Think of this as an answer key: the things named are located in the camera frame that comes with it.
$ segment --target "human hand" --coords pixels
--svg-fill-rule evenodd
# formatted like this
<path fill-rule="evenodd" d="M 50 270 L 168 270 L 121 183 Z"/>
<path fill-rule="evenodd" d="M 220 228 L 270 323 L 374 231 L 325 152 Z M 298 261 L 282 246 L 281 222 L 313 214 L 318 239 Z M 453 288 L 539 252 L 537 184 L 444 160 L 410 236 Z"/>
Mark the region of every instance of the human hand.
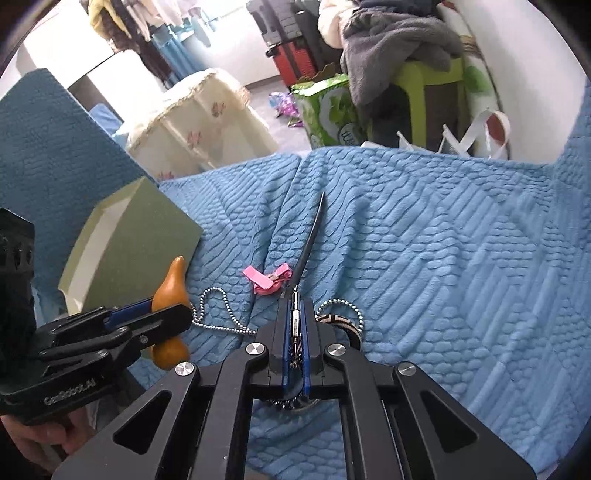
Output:
<path fill-rule="evenodd" d="M 23 456 L 48 472 L 53 472 L 57 465 L 43 450 L 42 445 L 61 445 L 63 450 L 71 455 L 95 433 L 88 423 L 85 407 L 69 413 L 67 417 L 72 424 L 68 429 L 56 422 L 27 427 L 10 415 L 4 415 L 1 419 L 14 445 Z"/>

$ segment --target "orange gourd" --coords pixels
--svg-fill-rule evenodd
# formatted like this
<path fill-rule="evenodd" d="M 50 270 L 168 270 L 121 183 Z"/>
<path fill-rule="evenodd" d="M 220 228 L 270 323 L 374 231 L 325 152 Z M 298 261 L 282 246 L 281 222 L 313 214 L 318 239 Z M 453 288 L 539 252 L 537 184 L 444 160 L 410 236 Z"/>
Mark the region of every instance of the orange gourd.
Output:
<path fill-rule="evenodd" d="M 152 312 L 182 303 L 191 308 L 189 294 L 184 284 L 184 258 L 177 257 L 170 264 L 166 278 L 154 294 Z M 154 365 L 162 370 L 171 370 L 180 362 L 188 362 L 189 349 L 178 337 L 172 337 L 151 348 Z"/>

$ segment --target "ball chain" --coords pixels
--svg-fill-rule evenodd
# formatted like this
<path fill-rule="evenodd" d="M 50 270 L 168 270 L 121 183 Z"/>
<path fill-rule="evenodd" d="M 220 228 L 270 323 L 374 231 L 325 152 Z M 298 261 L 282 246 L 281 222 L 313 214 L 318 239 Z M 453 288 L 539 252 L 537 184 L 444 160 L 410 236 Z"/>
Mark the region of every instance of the ball chain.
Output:
<path fill-rule="evenodd" d="M 359 320 L 359 326 L 357 327 L 357 331 L 361 336 L 363 336 L 363 330 L 365 328 L 365 317 L 361 313 L 361 310 L 359 310 L 355 305 L 353 305 L 351 302 L 347 300 L 331 299 L 322 302 L 318 307 L 318 310 L 316 310 L 316 317 L 318 318 L 322 314 L 323 310 L 331 305 L 344 305 L 345 307 L 349 307 L 351 310 L 353 310 L 357 314 L 357 318 Z"/>
<path fill-rule="evenodd" d="M 237 329 L 230 328 L 230 327 L 218 327 L 216 325 L 207 325 L 207 324 L 203 323 L 203 319 L 205 318 L 205 299 L 207 298 L 207 296 L 211 292 L 214 292 L 214 291 L 217 291 L 222 294 L 223 304 L 226 307 L 226 311 L 230 315 L 230 318 L 232 319 L 234 324 L 237 325 L 237 327 L 238 327 Z M 199 314 L 197 314 L 197 309 L 195 308 L 195 305 L 191 304 L 191 307 L 193 307 L 193 324 L 198 327 L 205 328 L 206 330 L 218 330 L 221 332 L 235 333 L 237 335 L 249 335 L 249 336 L 256 335 L 256 330 L 252 330 L 252 329 L 248 328 L 246 325 L 243 325 L 240 322 L 240 320 L 238 320 L 236 318 L 236 316 L 234 315 L 234 312 L 232 311 L 232 308 L 230 307 L 230 302 L 228 301 L 228 295 L 226 294 L 226 292 L 222 288 L 209 287 L 207 290 L 205 290 L 199 296 Z"/>
<path fill-rule="evenodd" d="M 220 326 L 216 326 L 216 325 L 207 325 L 206 323 L 203 323 L 203 320 L 205 318 L 205 300 L 207 299 L 208 295 L 212 292 L 218 292 L 218 293 L 222 294 L 222 299 L 223 299 L 224 306 L 226 307 L 226 311 L 228 312 L 230 319 L 234 322 L 234 324 L 238 328 L 220 327 Z M 363 314 L 361 313 L 361 310 L 359 310 L 354 304 L 352 304 L 351 302 L 349 302 L 347 300 L 331 299 L 331 300 L 324 301 L 323 303 L 320 304 L 320 306 L 316 310 L 316 317 L 318 318 L 322 314 L 324 309 L 326 309 L 327 307 L 329 307 L 331 305 L 344 305 L 345 307 L 348 307 L 351 310 L 353 310 L 359 320 L 359 326 L 357 327 L 357 331 L 359 332 L 360 335 L 363 335 L 363 330 L 365 328 L 365 318 L 364 318 Z M 192 311 L 193 311 L 193 324 L 195 326 L 204 328 L 206 330 L 217 330 L 220 332 L 234 333 L 236 335 L 249 335 L 249 336 L 256 335 L 256 330 L 248 328 L 246 325 L 243 325 L 240 322 L 240 320 L 238 320 L 236 318 L 236 316 L 234 315 L 234 312 L 232 311 L 232 308 L 230 307 L 228 295 L 226 294 L 226 291 L 222 288 L 209 287 L 207 290 L 205 290 L 199 296 L 199 311 L 197 311 L 197 309 L 195 308 L 195 305 L 191 304 L 191 307 L 192 307 Z"/>

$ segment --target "metal screw head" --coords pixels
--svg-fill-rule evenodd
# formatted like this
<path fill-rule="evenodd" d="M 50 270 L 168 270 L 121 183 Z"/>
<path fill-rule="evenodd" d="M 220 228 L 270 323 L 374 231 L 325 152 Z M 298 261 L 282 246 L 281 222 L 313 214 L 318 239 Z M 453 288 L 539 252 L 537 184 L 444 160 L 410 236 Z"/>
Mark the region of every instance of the metal screw head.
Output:
<path fill-rule="evenodd" d="M 248 355 L 259 355 L 264 351 L 265 345 L 263 345 L 262 343 L 252 342 L 246 346 L 246 353 L 248 353 Z"/>
<path fill-rule="evenodd" d="M 332 345 L 329 345 L 326 350 L 329 355 L 332 356 L 341 356 L 347 351 L 347 349 L 340 343 L 333 343 Z"/>
<path fill-rule="evenodd" d="M 181 377 L 186 377 L 190 375 L 195 370 L 195 365 L 191 362 L 180 362 L 176 367 L 174 367 L 174 372 Z"/>
<path fill-rule="evenodd" d="M 402 362 L 398 365 L 398 372 L 405 377 L 412 377 L 417 372 L 417 367 L 411 362 Z"/>

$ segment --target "green box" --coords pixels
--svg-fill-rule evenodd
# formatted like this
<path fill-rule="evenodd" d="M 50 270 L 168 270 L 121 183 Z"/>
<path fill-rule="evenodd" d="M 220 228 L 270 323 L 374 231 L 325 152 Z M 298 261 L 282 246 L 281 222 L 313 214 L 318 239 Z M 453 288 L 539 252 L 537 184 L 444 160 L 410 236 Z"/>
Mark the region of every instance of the green box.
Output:
<path fill-rule="evenodd" d="M 291 88 L 312 148 L 356 146 L 366 139 L 349 92 L 349 77 L 340 74 Z"/>
<path fill-rule="evenodd" d="M 68 314 L 121 307 L 154 295 L 170 262 L 189 266 L 203 229 L 146 177 L 101 201 L 61 276 Z"/>

